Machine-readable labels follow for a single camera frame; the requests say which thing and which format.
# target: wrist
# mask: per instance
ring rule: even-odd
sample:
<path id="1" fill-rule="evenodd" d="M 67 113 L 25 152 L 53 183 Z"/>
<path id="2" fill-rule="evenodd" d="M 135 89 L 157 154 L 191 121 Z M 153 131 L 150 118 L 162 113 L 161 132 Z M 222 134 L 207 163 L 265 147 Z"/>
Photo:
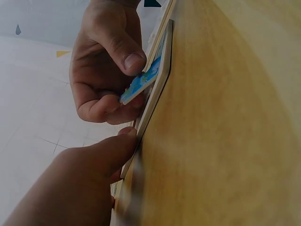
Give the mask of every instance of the wrist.
<path id="1" fill-rule="evenodd" d="M 126 7 L 131 7 L 137 9 L 138 4 L 141 0 L 91 0 L 90 2 L 100 2 L 100 1 L 114 1 Z"/>

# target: fingernail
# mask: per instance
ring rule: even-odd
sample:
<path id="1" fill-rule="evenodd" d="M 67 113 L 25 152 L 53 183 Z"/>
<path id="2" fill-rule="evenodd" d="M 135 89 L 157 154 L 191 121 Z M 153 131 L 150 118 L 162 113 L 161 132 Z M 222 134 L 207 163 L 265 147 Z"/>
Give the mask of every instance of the fingernail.
<path id="1" fill-rule="evenodd" d="M 131 68 L 134 64 L 136 64 L 138 61 L 143 60 L 142 56 L 140 56 L 137 53 L 132 53 L 128 55 L 124 61 L 124 67 L 127 69 Z"/>
<path id="2" fill-rule="evenodd" d="M 121 135 L 121 134 L 128 134 L 131 136 L 136 136 L 137 130 L 133 127 L 126 127 L 124 129 L 122 129 L 121 131 L 119 131 L 118 135 Z"/>

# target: white tile floor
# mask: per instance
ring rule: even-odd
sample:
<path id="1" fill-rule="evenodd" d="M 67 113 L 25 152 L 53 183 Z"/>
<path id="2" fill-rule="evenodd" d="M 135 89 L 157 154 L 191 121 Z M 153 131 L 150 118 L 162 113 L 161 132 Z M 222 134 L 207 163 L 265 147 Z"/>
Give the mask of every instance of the white tile floor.
<path id="1" fill-rule="evenodd" d="M 0 225 L 57 154 L 123 127 L 78 117 L 61 48 L 0 37 Z"/>

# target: knuckle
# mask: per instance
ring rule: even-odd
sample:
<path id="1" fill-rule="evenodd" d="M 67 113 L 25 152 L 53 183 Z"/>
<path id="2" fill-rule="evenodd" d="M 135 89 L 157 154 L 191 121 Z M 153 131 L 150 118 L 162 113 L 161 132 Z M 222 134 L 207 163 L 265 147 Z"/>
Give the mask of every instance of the knuckle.
<path id="1" fill-rule="evenodd" d="M 110 40 L 112 53 L 117 53 L 124 46 L 125 41 L 120 35 L 115 35 Z"/>

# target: wooden surface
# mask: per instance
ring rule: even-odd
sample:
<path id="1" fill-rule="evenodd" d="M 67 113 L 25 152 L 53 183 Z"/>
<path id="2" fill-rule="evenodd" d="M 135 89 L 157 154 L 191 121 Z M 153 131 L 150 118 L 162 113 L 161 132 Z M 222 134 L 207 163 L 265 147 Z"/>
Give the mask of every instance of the wooden surface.
<path id="1" fill-rule="evenodd" d="M 301 1 L 179 0 L 117 225 L 301 225 Z"/>

